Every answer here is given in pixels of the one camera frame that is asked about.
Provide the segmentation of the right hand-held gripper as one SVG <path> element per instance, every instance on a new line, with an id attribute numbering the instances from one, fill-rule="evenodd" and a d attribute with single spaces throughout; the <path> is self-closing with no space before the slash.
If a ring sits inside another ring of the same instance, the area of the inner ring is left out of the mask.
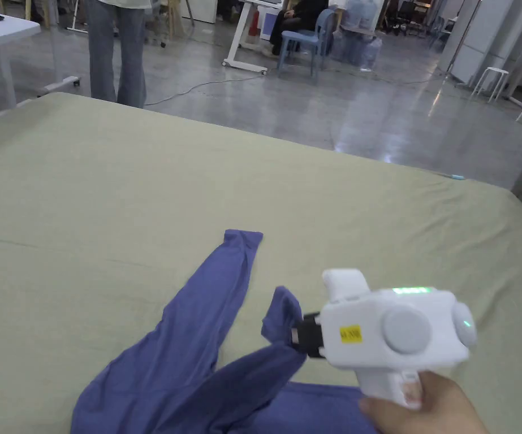
<path id="1" fill-rule="evenodd" d="M 295 323 L 292 343 L 310 358 L 355 372 L 366 396 L 418 410 L 419 372 L 457 366 L 477 341 L 469 307 L 449 291 L 372 291 L 357 269 L 329 269 L 322 279 L 328 303 Z"/>

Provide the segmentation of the person's right hand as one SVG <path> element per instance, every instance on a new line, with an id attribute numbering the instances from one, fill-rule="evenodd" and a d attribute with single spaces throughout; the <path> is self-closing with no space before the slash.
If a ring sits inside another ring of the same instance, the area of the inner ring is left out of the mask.
<path id="1" fill-rule="evenodd" d="M 364 396 L 361 412 L 379 433 L 488 433 L 467 395 L 451 379 L 431 371 L 419 374 L 422 405 L 412 410 Z"/>

